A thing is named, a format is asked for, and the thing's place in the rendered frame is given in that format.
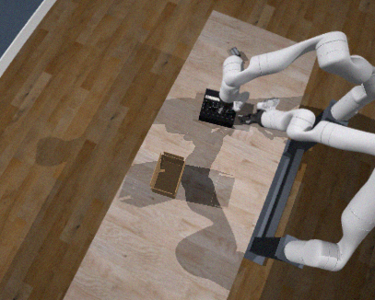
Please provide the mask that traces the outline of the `brown cardboard box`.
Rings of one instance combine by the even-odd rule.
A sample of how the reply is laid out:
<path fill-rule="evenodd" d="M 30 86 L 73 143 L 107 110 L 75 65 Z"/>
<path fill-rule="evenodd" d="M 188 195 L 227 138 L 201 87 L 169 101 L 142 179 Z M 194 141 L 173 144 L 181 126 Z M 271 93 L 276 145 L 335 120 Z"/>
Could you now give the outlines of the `brown cardboard box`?
<path fill-rule="evenodd" d="M 175 199 L 185 169 L 184 157 L 163 152 L 164 155 L 159 155 L 149 185 L 153 192 Z"/>

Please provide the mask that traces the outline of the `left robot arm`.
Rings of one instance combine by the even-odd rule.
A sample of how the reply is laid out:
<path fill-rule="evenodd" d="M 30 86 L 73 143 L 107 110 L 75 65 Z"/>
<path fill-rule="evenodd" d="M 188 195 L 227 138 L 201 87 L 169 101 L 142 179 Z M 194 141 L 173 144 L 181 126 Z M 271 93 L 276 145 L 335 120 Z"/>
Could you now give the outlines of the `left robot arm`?
<path fill-rule="evenodd" d="M 278 103 L 279 98 L 269 98 L 257 104 L 257 108 L 264 111 L 263 127 L 287 132 L 288 137 L 295 141 L 316 142 L 375 156 L 375 133 L 329 121 L 320 121 L 311 130 L 315 123 L 313 112 L 305 109 L 276 110 Z M 343 238 L 338 243 L 320 239 L 292 240 L 285 246 L 287 259 L 328 271 L 340 271 L 344 268 L 357 246 L 375 226 L 375 168 L 366 184 L 344 209 L 341 222 Z"/>

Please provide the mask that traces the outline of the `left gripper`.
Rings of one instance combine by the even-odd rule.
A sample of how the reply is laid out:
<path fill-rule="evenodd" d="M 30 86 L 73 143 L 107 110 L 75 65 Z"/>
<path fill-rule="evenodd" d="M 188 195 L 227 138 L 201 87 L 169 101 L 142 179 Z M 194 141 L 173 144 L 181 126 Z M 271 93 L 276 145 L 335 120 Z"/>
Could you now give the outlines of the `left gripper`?
<path fill-rule="evenodd" d="M 257 113 L 258 113 L 258 115 L 257 115 Z M 263 127 L 263 125 L 262 125 L 262 115 L 263 115 L 264 111 L 263 110 L 260 110 L 260 111 L 257 110 L 257 113 L 248 114 L 247 116 L 239 115 L 238 118 L 239 118 L 240 124 L 251 125 L 251 123 L 255 122 L 255 123 L 258 123 L 261 127 Z M 251 116 L 252 116 L 252 118 L 250 119 Z M 245 117 L 245 118 L 243 118 L 243 117 Z"/>

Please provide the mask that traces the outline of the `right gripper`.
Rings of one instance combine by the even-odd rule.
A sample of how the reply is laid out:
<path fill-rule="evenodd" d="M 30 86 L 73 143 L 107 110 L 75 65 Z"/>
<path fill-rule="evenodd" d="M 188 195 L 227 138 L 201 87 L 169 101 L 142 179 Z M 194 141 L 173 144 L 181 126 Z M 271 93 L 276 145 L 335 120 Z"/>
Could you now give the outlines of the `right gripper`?
<path fill-rule="evenodd" d="M 217 110 L 217 113 L 219 113 L 220 115 L 227 113 L 229 110 L 229 107 L 233 105 L 233 102 L 232 103 L 224 102 L 220 97 L 219 97 L 219 101 L 221 105 L 220 105 L 220 109 Z"/>

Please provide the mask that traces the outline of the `black lighting desk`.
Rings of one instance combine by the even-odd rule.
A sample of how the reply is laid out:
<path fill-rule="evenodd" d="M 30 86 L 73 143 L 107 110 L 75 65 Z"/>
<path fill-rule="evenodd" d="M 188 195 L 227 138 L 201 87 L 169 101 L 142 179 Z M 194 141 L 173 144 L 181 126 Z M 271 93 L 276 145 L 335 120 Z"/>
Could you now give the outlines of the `black lighting desk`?
<path fill-rule="evenodd" d="M 199 121 L 205 121 L 232 128 L 236 116 L 236 111 L 233 109 L 233 105 L 229 107 L 227 113 L 222 115 L 217 113 L 217 110 L 220 109 L 220 105 L 219 91 L 207 88 L 199 115 Z"/>

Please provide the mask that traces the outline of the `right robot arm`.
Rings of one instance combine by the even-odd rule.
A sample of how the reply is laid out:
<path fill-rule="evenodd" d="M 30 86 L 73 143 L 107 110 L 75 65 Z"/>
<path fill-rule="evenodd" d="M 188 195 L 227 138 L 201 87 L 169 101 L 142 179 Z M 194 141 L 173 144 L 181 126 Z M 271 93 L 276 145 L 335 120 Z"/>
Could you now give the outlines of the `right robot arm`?
<path fill-rule="evenodd" d="M 233 102 L 233 109 L 238 112 L 250 96 L 247 91 L 240 93 L 240 86 L 259 76 L 281 72 L 304 53 L 315 50 L 323 71 L 339 75 L 352 84 L 361 84 L 331 108 L 336 120 L 348 121 L 375 99 L 375 67 L 359 55 L 350 56 L 346 35 L 341 31 L 324 33 L 279 51 L 253 56 L 245 70 L 239 56 L 228 57 L 223 63 L 219 96 L 224 102 Z"/>

